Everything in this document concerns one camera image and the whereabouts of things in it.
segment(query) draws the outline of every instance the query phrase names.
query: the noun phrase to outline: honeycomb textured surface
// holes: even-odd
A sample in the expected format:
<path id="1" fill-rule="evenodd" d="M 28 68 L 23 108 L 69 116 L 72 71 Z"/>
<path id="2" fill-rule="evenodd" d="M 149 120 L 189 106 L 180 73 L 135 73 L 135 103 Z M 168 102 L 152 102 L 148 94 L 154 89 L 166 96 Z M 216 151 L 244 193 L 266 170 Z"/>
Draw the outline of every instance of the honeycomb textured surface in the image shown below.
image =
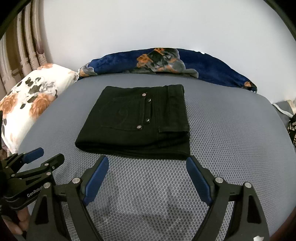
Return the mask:
<path id="1" fill-rule="evenodd" d="M 233 184 L 252 183 L 273 234 L 296 204 L 295 152 L 272 105 L 247 90 L 165 74 L 84 78 L 61 94 L 29 131 L 19 153 L 42 147 L 45 154 L 22 170 L 62 153 L 65 163 L 53 172 L 56 183 L 80 177 L 99 155 L 77 149 L 74 142 L 102 90 L 107 85 L 169 84 L 183 84 L 185 89 L 191 153 L 214 176 Z M 87 207 L 105 241 L 192 240 L 208 207 L 201 202 L 185 161 L 108 158 L 109 171 Z M 232 207 L 229 203 L 217 241 L 224 239 Z M 79 240 L 66 203 L 63 210 L 72 240 Z"/>

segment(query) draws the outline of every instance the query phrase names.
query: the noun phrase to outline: blue blanket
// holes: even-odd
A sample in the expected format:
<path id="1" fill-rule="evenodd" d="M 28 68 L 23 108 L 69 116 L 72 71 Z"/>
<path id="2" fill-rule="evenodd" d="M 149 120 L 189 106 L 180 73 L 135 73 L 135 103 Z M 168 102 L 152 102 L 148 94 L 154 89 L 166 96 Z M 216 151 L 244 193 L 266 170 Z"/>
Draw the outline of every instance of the blue blanket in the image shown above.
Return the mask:
<path id="1" fill-rule="evenodd" d="M 79 79 L 122 72 L 187 74 L 218 85 L 257 91 L 256 85 L 223 61 L 206 53 L 174 48 L 151 48 L 108 54 L 81 67 Z"/>

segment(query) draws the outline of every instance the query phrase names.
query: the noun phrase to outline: curtain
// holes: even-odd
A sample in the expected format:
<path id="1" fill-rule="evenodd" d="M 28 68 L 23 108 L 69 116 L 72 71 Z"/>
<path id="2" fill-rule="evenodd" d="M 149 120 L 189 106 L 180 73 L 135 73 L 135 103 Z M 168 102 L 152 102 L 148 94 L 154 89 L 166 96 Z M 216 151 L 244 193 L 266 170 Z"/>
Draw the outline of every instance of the curtain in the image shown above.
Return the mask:
<path id="1" fill-rule="evenodd" d="M 38 18 L 39 0 L 32 0 L 0 40 L 0 100 L 32 70 L 47 63 Z"/>

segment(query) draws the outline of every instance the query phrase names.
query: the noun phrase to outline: blue rubber pad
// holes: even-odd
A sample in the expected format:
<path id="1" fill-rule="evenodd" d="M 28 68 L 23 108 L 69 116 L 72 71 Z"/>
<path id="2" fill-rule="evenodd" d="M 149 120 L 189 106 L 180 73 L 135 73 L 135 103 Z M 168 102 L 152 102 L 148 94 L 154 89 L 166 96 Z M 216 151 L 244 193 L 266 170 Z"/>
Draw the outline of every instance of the blue rubber pad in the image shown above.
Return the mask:
<path id="1" fill-rule="evenodd" d="M 90 202 L 94 201 L 100 186 L 107 174 L 109 169 L 109 160 L 107 157 L 104 157 L 100 165 L 91 176 L 89 182 L 85 188 L 85 197 L 83 199 L 84 204 L 87 206 Z"/>
<path id="2" fill-rule="evenodd" d="M 22 162 L 29 164 L 30 162 L 35 161 L 36 159 L 38 159 L 39 157 L 42 157 L 43 155 L 44 155 L 44 150 L 41 147 L 39 147 L 33 151 L 30 151 L 24 154 L 24 157 L 22 158 Z"/>
<path id="3" fill-rule="evenodd" d="M 200 199 L 210 206 L 213 202 L 210 187 L 191 157 L 188 157 L 186 160 L 186 169 Z"/>

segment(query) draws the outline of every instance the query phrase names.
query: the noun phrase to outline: black denim fabric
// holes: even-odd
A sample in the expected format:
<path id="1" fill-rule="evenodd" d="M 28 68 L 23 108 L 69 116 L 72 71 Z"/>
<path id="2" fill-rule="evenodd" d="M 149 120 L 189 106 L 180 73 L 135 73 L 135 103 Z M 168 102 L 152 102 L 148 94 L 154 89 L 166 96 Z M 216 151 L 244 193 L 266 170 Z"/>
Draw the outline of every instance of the black denim fabric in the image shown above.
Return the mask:
<path id="1" fill-rule="evenodd" d="M 189 123 L 183 86 L 107 86 L 75 145 L 91 153 L 186 159 L 190 156 Z"/>

